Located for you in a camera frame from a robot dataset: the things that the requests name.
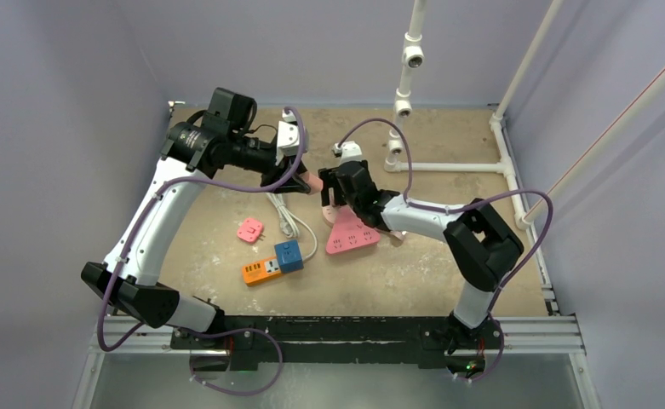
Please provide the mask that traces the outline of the light pink small plug adapter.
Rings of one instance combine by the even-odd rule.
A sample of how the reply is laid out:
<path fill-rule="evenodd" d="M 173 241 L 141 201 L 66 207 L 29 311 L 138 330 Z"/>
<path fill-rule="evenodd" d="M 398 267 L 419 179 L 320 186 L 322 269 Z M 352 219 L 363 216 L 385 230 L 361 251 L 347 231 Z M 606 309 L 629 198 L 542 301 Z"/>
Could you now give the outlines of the light pink small plug adapter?
<path fill-rule="evenodd" d="M 324 187 L 324 182 L 312 172 L 306 172 L 301 176 L 302 180 L 309 186 L 309 194 L 320 193 Z"/>

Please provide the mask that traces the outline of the pink round power strip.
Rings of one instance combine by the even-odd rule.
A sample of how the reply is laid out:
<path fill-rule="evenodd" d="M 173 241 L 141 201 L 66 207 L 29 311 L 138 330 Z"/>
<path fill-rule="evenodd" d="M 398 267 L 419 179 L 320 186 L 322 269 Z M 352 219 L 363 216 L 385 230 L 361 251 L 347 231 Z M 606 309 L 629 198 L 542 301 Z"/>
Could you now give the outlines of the pink round power strip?
<path fill-rule="evenodd" d="M 321 208 L 323 220 L 330 228 L 332 228 L 335 224 L 339 209 L 339 206 L 334 205 L 326 205 Z"/>

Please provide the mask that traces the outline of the pink triangular power strip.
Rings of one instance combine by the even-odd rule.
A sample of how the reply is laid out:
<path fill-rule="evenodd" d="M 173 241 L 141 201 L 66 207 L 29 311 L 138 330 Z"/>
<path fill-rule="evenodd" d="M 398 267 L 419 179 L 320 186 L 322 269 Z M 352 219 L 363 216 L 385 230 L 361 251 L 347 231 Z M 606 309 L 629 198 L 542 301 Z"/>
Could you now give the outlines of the pink triangular power strip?
<path fill-rule="evenodd" d="M 380 239 L 381 235 L 375 229 L 367 227 L 353 210 L 345 205 L 339 209 L 325 251 L 328 255 L 337 255 L 376 245 Z"/>

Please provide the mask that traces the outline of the pink square plug adapter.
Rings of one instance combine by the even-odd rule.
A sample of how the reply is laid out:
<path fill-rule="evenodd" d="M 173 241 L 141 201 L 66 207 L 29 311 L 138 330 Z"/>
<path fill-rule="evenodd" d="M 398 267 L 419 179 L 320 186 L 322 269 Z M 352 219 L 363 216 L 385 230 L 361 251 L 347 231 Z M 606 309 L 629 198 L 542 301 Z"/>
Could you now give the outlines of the pink square plug adapter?
<path fill-rule="evenodd" d="M 253 217 L 247 217 L 238 227 L 237 237 L 245 243 L 254 244 L 263 234 L 264 224 Z"/>

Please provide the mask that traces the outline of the blue cube socket adapter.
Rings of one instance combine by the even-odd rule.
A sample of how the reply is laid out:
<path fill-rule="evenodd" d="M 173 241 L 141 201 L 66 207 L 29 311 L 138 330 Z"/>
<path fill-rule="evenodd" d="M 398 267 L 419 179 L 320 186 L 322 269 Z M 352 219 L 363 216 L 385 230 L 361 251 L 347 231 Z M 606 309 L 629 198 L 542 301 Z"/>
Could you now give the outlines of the blue cube socket adapter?
<path fill-rule="evenodd" d="M 279 269 L 283 274 L 293 273 L 304 268 L 303 256 L 296 239 L 276 244 L 274 250 Z"/>

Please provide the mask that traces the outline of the orange power strip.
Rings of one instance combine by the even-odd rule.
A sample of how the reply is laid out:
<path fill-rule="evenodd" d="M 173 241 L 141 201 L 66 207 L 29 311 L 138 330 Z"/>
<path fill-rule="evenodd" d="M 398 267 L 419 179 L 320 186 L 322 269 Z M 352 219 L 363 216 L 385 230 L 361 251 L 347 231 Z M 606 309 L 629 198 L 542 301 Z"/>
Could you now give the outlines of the orange power strip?
<path fill-rule="evenodd" d="M 264 284 L 283 275 L 274 256 L 242 266 L 241 273 L 248 287 Z"/>

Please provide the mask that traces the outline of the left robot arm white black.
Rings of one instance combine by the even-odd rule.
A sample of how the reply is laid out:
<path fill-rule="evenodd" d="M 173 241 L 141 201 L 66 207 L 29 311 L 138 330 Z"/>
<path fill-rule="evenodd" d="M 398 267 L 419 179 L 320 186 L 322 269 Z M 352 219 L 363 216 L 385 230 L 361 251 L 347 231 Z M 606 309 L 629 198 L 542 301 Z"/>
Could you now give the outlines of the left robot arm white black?
<path fill-rule="evenodd" d="M 208 185 L 232 189 L 214 179 L 227 166 L 260 175 L 259 187 L 245 193 L 312 192 L 301 162 L 308 137 L 293 107 L 284 107 L 271 141 L 250 134 L 256 102 L 228 89 L 215 89 L 207 109 L 172 126 L 163 141 L 152 183 L 121 239 L 102 262 L 87 262 L 82 281 L 108 307 L 144 325 L 192 330 L 192 338 L 212 349 L 225 336 L 223 312 L 160 283 L 168 249 L 187 212 Z"/>

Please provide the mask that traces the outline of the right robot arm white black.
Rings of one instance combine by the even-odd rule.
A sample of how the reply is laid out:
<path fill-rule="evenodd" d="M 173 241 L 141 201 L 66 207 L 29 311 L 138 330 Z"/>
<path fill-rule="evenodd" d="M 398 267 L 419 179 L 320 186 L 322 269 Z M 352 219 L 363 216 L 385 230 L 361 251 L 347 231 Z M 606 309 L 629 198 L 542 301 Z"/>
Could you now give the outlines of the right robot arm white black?
<path fill-rule="evenodd" d="M 451 340 L 468 347 L 479 340 L 494 295 L 524 252 L 518 235 L 492 205 L 442 205 L 407 199 L 380 189 L 366 161 L 350 161 L 318 172 L 323 205 L 348 205 L 362 223 L 388 233 L 407 232 L 448 245 L 465 284 L 450 314 Z"/>

